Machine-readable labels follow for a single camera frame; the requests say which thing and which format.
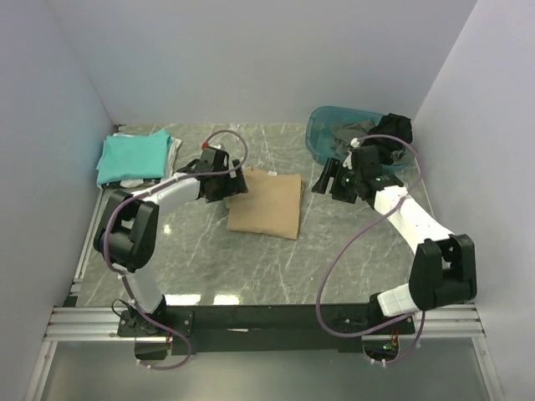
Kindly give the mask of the teal plastic basket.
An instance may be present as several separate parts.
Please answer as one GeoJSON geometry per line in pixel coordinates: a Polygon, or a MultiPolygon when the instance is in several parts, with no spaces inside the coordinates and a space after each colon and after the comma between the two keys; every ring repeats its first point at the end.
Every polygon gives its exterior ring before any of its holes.
{"type": "MultiPolygon", "coordinates": [[[[379,124],[381,118],[387,114],[378,114],[369,111],[347,109],[334,106],[324,106],[316,109],[308,120],[305,135],[305,144],[314,160],[321,165],[325,164],[329,158],[339,160],[331,147],[332,133],[334,125],[358,122],[364,119],[372,119],[375,126],[379,124]]],[[[403,140],[389,135],[375,135],[375,138],[386,138],[396,140],[405,147],[408,145],[403,140]]],[[[404,169],[409,163],[404,165],[383,165],[387,171],[397,171],[404,169]]]]}

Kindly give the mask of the tan t shirt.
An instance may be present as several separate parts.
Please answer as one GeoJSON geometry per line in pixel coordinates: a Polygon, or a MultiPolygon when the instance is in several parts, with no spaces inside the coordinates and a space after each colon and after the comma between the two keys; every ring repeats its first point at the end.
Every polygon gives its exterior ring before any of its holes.
{"type": "Polygon", "coordinates": [[[248,192],[226,200],[227,229],[295,241],[303,195],[301,175],[280,175],[248,167],[243,171],[248,192]]]}

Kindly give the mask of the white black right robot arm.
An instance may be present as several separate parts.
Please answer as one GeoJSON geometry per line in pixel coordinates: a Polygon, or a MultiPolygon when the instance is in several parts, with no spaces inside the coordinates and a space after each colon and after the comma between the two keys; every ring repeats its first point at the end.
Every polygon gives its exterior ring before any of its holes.
{"type": "Polygon", "coordinates": [[[473,240],[438,223],[410,195],[409,188],[384,170],[374,146],[353,148],[345,160],[328,159],[313,192],[329,192],[346,203],[362,200],[406,241],[414,259],[407,283],[373,295],[367,323],[385,333],[402,318],[459,302],[477,294],[473,240]]]}

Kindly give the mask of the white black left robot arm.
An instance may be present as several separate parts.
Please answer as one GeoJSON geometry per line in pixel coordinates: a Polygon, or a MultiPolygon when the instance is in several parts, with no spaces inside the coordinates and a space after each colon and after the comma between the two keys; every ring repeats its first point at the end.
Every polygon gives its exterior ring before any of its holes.
{"type": "Polygon", "coordinates": [[[212,203],[246,194],[243,164],[225,150],[204,143],[200,157],[169,179],[144,190],[117,190],[110,195],[94,249],[122,282],[130,315],[147,335],[176,330],[167,322],[166,297],[150,271],[161,217],[193,201],[212,203]]]}

